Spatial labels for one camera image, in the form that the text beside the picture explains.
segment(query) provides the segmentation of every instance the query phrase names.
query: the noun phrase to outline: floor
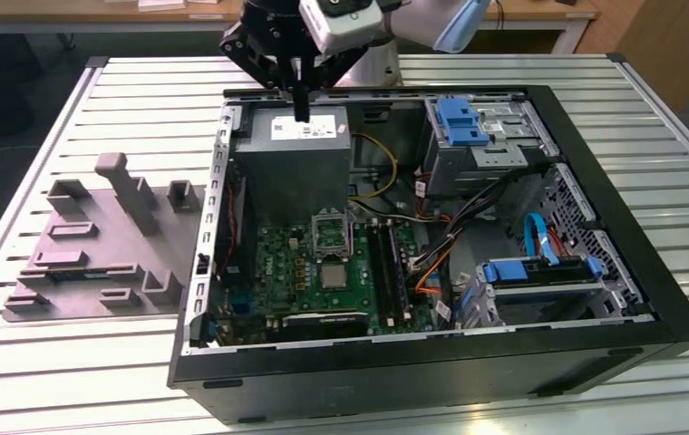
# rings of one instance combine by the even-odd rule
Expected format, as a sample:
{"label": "floor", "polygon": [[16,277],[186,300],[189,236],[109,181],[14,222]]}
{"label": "floor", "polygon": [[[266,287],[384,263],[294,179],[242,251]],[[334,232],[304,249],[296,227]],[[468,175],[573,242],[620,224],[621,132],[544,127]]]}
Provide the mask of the floor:
{"label": "floor", "polygon": [[[70,52],[62,51],[54,35],[28,36],[45,73],[41,78],[21,85],[36,114],[33,126],[17,135],[0,138],[0,148],[4,148],[0,151],[0,217],[34,157],[34,147],[45,140],[89,56],[214,55],[218,54],[218,36],[217,33],[78,34],[76,48]],[[689,128],[689,107],[680,118]]]}

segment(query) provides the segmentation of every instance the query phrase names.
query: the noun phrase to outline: power supply label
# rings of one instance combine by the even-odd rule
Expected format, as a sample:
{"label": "power supply label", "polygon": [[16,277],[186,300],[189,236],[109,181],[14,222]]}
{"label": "power supply label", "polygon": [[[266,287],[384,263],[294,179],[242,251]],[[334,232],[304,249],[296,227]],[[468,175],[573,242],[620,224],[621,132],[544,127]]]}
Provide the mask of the power supply label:
{"label": "power supply label", "polygon": [[296,122],[293,116],[278,116],[272,120],[272,140],[332,138],[336,138],[333,115],[312,115],[309,122]]}

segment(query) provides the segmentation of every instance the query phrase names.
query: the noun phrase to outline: blue plastic latch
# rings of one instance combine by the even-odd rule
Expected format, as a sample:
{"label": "blue plastic latch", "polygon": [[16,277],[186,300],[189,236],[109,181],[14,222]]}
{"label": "blue plastic latch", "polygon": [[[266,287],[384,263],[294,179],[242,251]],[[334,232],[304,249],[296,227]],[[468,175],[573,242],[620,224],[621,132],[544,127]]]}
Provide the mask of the blue plastic latch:
{"label": "blue plastic latch", "polygon": [[489,283],[495,283],[499,280],[499,271],[492,264],[484,265],[485,280]]}
{"label": "blue plastic latch", "polygon": [[489,135],[479,128],[479,112],[464,98],[441,98],[436,103],[439,122],[447,130],[449,145],[487,146]]}
{"label": "blue plastic latch", "polygon": [[519,260],[491,263],[499,271],[501,281],[520,281],[527,279],[525,265]]}
{"label": "blue plastic latch", "polygon": [[589,271],[592,272],[595,278],[603,276],[603,265],[600,264],[600,260],[596,256],[587,257],[587,266],[589,266]]}

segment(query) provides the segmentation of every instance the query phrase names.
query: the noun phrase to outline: motherboard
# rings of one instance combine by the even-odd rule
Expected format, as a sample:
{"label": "motherboard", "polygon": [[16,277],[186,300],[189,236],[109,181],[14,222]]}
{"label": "motherboard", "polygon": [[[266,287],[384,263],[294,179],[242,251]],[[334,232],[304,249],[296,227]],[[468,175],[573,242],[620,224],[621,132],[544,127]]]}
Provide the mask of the motherboard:
{"label": "motherboard", "polygon": [[[387,247],[389,256],[396,254],[389,271],[383,268],[384,246],[375,241],[381,231],[393,235],[396,247],[396,252]],[[320,246],[345,244],[342,229],[330,222],[317,231],[313,224],[306,224],[261,226],[257,233],[253,288],[228,295],[234,343],[298,339],[273,333],[293,331],[289,322],[330,322],[336,325],[332,328],[345,335],[351,335],[353,327],[365,328],[365,335],[433,330],[427,296],[408,294],[404,282],[391,288],[381,285],[392,283],[399,272],[403,276],[408,258],[417,250],[408,223],[345,224],[344,238],[351,250],[345,258],[316,255]],[[308,334],[309,328],[301,329]],[[336,334],[329,330],[325,336]]]}

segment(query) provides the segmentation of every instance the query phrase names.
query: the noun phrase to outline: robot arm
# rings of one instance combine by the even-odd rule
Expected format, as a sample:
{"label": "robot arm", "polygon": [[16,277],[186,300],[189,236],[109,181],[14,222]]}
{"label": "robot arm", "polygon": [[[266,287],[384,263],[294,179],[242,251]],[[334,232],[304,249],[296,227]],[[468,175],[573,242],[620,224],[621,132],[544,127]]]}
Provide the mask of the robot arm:
{"label": "robot arm", "polygon": [[488,4],[489,0],[244,0],[240,22],[225,32],[220,48],[264,87],[280,90],[293,103],[296,120],[308,122],[314,92],[338,82],[383,29],[435,49],[460,51],[437,41],[428,43],[439,24],[423,24],[427,14],[441,23],[441,34],[465,46]]}

